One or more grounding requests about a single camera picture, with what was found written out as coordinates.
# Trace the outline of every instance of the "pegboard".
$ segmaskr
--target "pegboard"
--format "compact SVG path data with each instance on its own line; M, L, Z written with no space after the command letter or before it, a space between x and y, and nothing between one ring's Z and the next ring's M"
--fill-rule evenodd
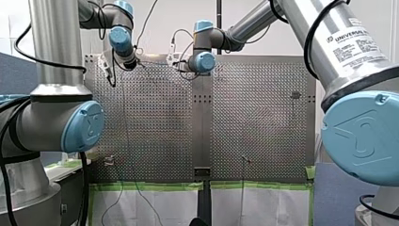
M86 80L106 123L94 182L194 181L195 167L210 167L211 180L306 181L315 84L301 57L219 56L210 76L186 81L166 56L148 56L145 68L117 68L114 89L97 57ZM115 167L104 164L111 155Z
M315 84L302 59L225 57L213 78L212 180L306 181Z

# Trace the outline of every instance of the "wire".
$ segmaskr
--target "wire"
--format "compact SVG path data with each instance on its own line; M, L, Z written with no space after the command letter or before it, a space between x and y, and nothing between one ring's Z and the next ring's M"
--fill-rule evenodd
M129 127L128 127L129 124L128 124L128 121L127 121L127 113L126 113L126 94L125 94L125 89L124 89L124 86L123 86L123 74L121 75L121 83L122 83L121 86L122 86L122 96L123 96L123 99L122 99L122 110L123 110L123 118L124 118L123 122L124 122L124 127L125 127L125 133L126 133L126 136L127 136L127 149L130 150L130 134L129 134ZM137 180L136 180L136 168L134 168L134 181L135 181L135 185L136 185L136 189L137 189L138 194L140 195L141 198L144 199L144 201L153 210L153 212L155 213L155 215L158 218L159 224L161 226L164 226L163 223L162 223L161 217L159 216L158 212L152 206L150 201L141 193L141 190L138 187Z
M364 201L364 199L369 199L369 198L374 198L374 197L375 197L374 195L363 195L363 196L360 196L359 201L360 201L360 203L361 203L364 207L366 207L367 209L369 209L369 210L372 211L372 212L375 212L376 214L379 214L379 215L384 216L384 217L386 217L386 218L391 218L391 219L399 220L399 216L398 216L398 215L390 214L390 213L384 212L384 211L382 211L382 210L375 209L375 208L373 208L372 206L368 205L368 204Z
M3 125L3 128L0 132L0 169L3 174L4 189L5 189L5 193L6 193L8 219L12 226L18 226L18 224L15 219L14 213L12 211L11 188L10 188L10 184L9 184L6 163L4 162L4 156L3 156L3 150L2 150L3 139L4 139L6 131L8 130L11 122L14 120L15 117L17 117L19 115L20 111L23 110L29 104L30 104L29 97L22 97L22 98L13 100L11 102L8 102L0 107L0 113L1 113L5 110L10 109L11 107L14 107L15 105L17 105L17 108L13 111L13 113L10 115L10 117L8 117L8 120Z
M258 39L256 39L256 40L251 40L251 41L239 41L239 40L237 40L235 37L233 37L233 36L230 34L229 31L226 32L225 34L226 34L226 36L227 36L228 39L231 39L231 40L233 40L234 42L237 42L237 43L239 43L239 44L252 44L252 43L257 42L258 40L263 39L263 37L264 37L264 36L267 34L267 32L270 30L270 26L271 26L271 25L269 25L269 26L266 28L266 30L264 31L264 33L263 33Z
M187 77L184 77L184 76L183 76L182 70L180 70L180 64L181 64L182 62L186 62L185 60L183 60L183 56L184 56L184 54L187 52L187 50L191 47L192 44L194 44L193 41L192 41L189 45L187 45L187 47L186 47L185 50L183 51L182 55L180 56L179 63L178 63L179 75L180 75L180 77L181 77L182 79L184 79L184 80L186 80L186 81L193 81L193 80L195 80L196 78L198 78L198 77L200 76L198 73L196 73L196 74L194 75L194 77L192 77L192 78L187 78Z
M275 0L269 0L270 2L270 8L272 9L273 14L275 15L275 17L277 17L277 19L281 20L282 22L288 24L288 20L284 19L282 16L279 15L279 13L276 11L276 6L274 3Z
M242 218L243 218L243 211L244 211L244 188L245 188L245 180L246 180L246 165L250 164L252 161L249 160L245 155L241 156L241 159L243 160L243 164L241 167L241 206L240 206L240 218L238 225L242 225Z
M176 38L176 35L177 35L177 33L179 33L179 32L184 32L184 33L187 34L189 37L191 37L191 39L194 39L193 35L191 35L191 33L190 33L188 30L186 30L186 29L178 29L178 30L176 30L176 31L173 33L173 39L172 39L172 40L174 40L174 39Z
M136 49L138 48L138 46L139 46L139 44L140 44L140 40L141 40L141 37L143 36L144 31L145 31L145 29L146 29L147 22L149 21L151 15L152 15L153 9L155 8L155 6L156 6L157 3L158 3L158 0L155 0L155 1L153 2L152 7L151 7L151 9L150 9L150 12L149 12L149 14L147 15L146 20L144 21L143 28L141 29L140 35L139 35L138 38L137 38Z
M24 57L27 57L29 59L32 59L38 63L44 64L44 65L49 65L52 67L56 67L56 68L67 68L67 69L76 69L76 70L82 70L83 73L86 73L87 69L83 66L72 66L72 65L66 65L66 64L61 64L61 63L55 63L55 62L51 62L51 61L47 61L47 60L43 60L43 59L39 59L39 58L35 58L31 55L28 55L26 53L24 53L19 47L18 45L20 44L21 40L24 38L24 36L29 32L30 28L32 27L31 24L29 24L29 26L27 27L27 29L24 31L24 33L18 37L18 39L15 41L14 43L14 49L21 54Z
M112 207L116 206L116 205L118 204L118 202L120 202L120 197L122 196L123 189L124 189L123 181L120 181L120 185L121 185L120 194L118 195L117 200L116 200L112 205L110 205L108 208L106 208L106 210L104 211L103 215L101 216L101 223L102 223L103 226L105 226L105 224L104 224L104 217L105 217L105 214L106 214L110 209L112 209Z
M319 27L320 23L323 22L324 18L329 14L329 12L335 8L336 6L343 3L343 0L334 0L329 3L320 14L317 16L316 20L314 21L313 25L311 26L309 33L305 39L305 44L303 47L304 54L303 57L305 59L305 66L308 72L313 76L315 79L318 79L316 72L314 71L313 67L311 66L311 44L316 33L317 28Z
M83 208L80 226L86 226L86 220L88 218L88 199L90 193L90 188L88 187L88 159L86 158L86 154L84 152L81 152L79 154L80 158L82 159L83 171Z
M225 50L226 54L230 54L231 53L231 42L230 39L226 38L228 37L228 35L226 34L226 32L220 28L215 27L216 30L220 31L223 34L224 40L226 40L227 44L229 45L229 50Z
M97 9L99 10L99 12L97 13L97 20L99 21L100 27L99 28L99 38L100 40L104 40L105 39L105 34L106 34L106 16L105 13L102 9L102 7L100 7L100 5L98 5L95 2L92 1L88 1L90 4L94 5L97 7Z

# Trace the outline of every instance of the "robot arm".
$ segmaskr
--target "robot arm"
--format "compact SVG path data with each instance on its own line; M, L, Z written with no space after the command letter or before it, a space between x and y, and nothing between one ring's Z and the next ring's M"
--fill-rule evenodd
M279 5L275 6L277 13L281 13ZM198 21L194 28L193 56L181 62L180 70L191 73L207 73L215 66L212 49L241 51L246 42L274 23L277 18L268 1L262 1L247 16L229 30L214 28L210 21Z
M96 8L87 0L79 0L78 5L80 27L111 29L108 38L118 57L117 61L127 70L133 70L137 65L137 58L132 44L132 6L124 1L115 1L113 5Z
M381 52L346 1L274 1L304 47L308 68L326 90L322 138L333 161L362 181L399 186L399 122L394 116L399 94L397 86L387 86L399 76L399 66ZM182 62L184 71L208 73L215 66L212 48L240 51L277 20L274 15L263 1L228 31L197 22L193 56Z

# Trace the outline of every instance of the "green tape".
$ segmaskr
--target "green tape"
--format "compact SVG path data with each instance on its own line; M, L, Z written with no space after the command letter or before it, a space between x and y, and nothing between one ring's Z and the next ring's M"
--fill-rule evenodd
M315 166L308 166L305 167L306 175L308 176L308 180L313 180L314 175L316 174L316 167Z
M64 163L64 165L59 165L57 163L51 164L46 166L45 168L50 169L50 168L54 168L54 167L62 167L62 168L75 168L78 166L81 166L82 162L80 160L73 160L73 161L68 161L66 163Z
M211 189L241 189L242 182L228 181L228 182L211 182ZM310 190L308 184L282 184L269 182L244 182L245 188L263 188L274 190Z
M175 183L175 184L157 184L144 182L123 182L122 183L105 183L92 184L90 189L93 191L120 191L137 190L140 191L194 191L202 190L202 183Z

